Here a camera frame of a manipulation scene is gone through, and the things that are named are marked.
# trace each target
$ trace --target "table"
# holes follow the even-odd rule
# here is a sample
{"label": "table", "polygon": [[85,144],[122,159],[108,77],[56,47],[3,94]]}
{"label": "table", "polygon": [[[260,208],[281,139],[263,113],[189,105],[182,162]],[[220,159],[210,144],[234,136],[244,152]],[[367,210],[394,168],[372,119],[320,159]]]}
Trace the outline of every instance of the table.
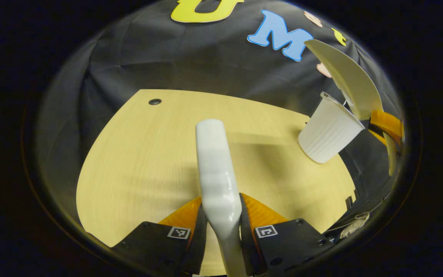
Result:
{"label": "table", "polygon": [[[308,116],[225,95],[148,89],[121,107],[86,157],[76,193],[85,231],[113,247],[141,222],[159,222],[201,196],[195,125],[208,118],[224,122],[239,191],[287,219],[324,232],[346,212],[346,198],[355,200],[339,155],[317,164],[300,148]],[[207,232],[200,273],[223,275],[209,225]]]}

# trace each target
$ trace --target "letter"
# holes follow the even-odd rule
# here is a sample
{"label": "letter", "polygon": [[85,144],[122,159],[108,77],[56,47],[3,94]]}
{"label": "letter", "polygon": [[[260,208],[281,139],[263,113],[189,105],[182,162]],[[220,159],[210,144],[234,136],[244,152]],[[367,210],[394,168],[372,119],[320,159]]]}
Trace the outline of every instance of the letter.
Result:
{"label": "letter", "polygon": [[321,23],[321,21],[320,21],[317,17],[313,16],[312,14],[310,14],[310,13],[308,13],[308,12],[306,12],[306,11],[304,11],[304,16],[305,16],[307,19],[309,19],[312,23],[314,23],[314,24],[316,24],[317,26],[319,26],[319,27],[322,28],[322,23]]}
{"label": "letter", "polygon": [[317,70],[319,72],[322,73],[322,75],[328,77],[328,78],[332,78],[331,74],[329,73],[329,71],[327,70],[327,68],[325,67],[325,65],[323,65],[322,63],[319,63],[317,65]]}
{"label": "letter", "polygon": [[346,38],[343,37],[343,35],[341,35],[340,32],[338,32],[337,30],[335,30],[334,28],[331,28],[331,30],[334,31],[334,36],[336,37],[336,39],[338,40],[338,42],[340,42],[343,46],[346,46]]}
{"label": "letter", "polygon": [[202,0],[179,0],[179,5],[172,11],[170,17],[174,21],[183,23],[204,23],[219,21],[227,18],[235,8],[237,3],[242,3],[244,0],[221,0],[218,8],[210,13],[197,13],[196,7]]}
{"label": "letter", "polygon": [[305,49],[304,42],[313,39],[312,35],[302,29],[287,33],[285,20],[281,16],[267,10],[262,10],[261,12],[264,14],[264,20],[255,34],[248,36],[247,40],[260,46],[268,46],[268,37],[271,33],[273,49],[278,50],[290,43],[287,48],[283,49],[283,55],[296,62],[300,62],[302,60],[302,52]]}

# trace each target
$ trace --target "black cloth backdrop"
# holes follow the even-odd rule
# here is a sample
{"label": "black cloth backdrop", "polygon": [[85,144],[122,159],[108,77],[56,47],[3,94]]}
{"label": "black cloth backdrop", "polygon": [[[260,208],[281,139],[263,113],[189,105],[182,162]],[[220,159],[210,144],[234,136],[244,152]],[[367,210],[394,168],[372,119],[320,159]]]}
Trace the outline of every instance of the black cloth backdrop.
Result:
{"label": "black cloth backdrop", "polygon": [[[311,116],[320,92],[345,101],[320,63],[305,49],[295,62],[271,46],[247,41],[264,15],[262,9],[285,19],[288,31],[302,28],[353,58],[378,88],[384,111],[401,118],[401,107],[380,66],[351,33],[320,18],[323,28],[309,21],[305,7],[276,0],[245,0],[232,14],[212,23],[179,23],[170,18],[177,2],[163,0],[99,31],[64,63],[44,93],[35,126],[35,161],[39,175],[62,212],[79,223],[76,186],[86,155],[112,116],[140,89],[179,89],[218,93],[256,100]],[[218,2],[203,1],[196,11],[213,11]],[[342,46],[331,28],[347,39]],[[343,217],[362,212],[389,190],[387,152],[369,132],[362,131],[340,152],[360,205]]]}

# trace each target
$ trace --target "white plastic cup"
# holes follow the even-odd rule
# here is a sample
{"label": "white plastic cup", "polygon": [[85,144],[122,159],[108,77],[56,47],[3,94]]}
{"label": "white plastic cup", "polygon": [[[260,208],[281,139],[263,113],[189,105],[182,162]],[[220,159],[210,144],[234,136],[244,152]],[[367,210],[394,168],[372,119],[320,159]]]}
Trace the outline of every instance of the white plastic cup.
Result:
{"label": "white plastic cup", "polygon": [[323,164],[338,154],[364,130],[363,124],[343,105],[325,92],[307,125],[298,135],[302,150]]}

